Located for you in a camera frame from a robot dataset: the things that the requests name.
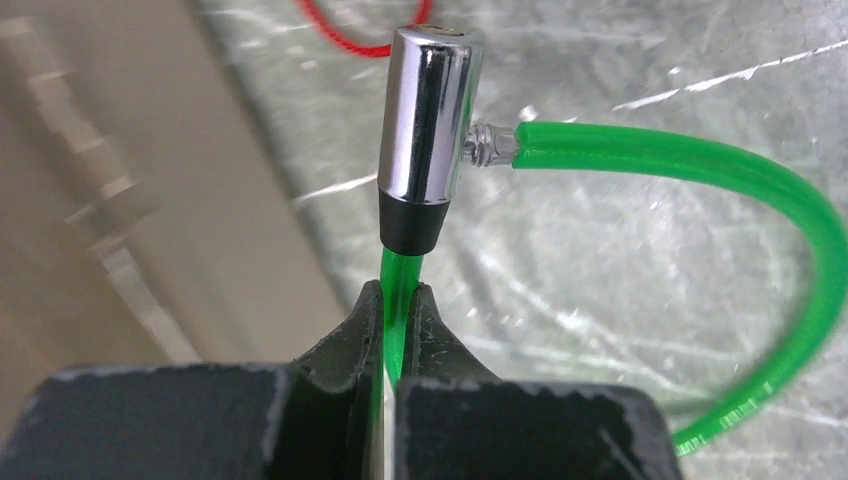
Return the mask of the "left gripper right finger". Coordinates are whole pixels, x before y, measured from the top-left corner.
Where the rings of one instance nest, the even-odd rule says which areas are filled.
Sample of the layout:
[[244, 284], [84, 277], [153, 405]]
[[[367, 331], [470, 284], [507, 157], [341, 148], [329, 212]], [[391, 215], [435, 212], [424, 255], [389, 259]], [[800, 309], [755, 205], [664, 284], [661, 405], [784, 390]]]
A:
[[506, 380], [411, 299], [396, 387], [397, 479], [678, 479], [667, 423], [621, 385]]

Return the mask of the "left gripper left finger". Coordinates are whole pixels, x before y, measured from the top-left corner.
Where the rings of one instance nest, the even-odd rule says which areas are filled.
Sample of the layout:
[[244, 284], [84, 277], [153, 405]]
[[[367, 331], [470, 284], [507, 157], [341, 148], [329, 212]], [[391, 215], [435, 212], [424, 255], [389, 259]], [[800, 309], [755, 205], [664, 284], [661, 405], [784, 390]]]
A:
[[283, 363], [79, 365], [30, 395], [5, 479], [378, 479], [383, 299]]

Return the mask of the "green cable lock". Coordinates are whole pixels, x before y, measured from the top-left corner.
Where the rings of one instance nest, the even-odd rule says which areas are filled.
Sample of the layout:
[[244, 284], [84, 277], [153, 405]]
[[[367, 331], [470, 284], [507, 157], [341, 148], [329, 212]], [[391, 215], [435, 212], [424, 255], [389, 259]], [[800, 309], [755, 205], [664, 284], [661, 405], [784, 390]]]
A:
[[[843, 12], [477, 27], [479, 120], [726, 142], [847, 210]], [[641, 387], [676, 427], [789, 334], [813, 271], [802, 233], [755, 200], [672, 179], [503, 167], [464, 174], [425, 264], [445, 317], [497, 372]]]

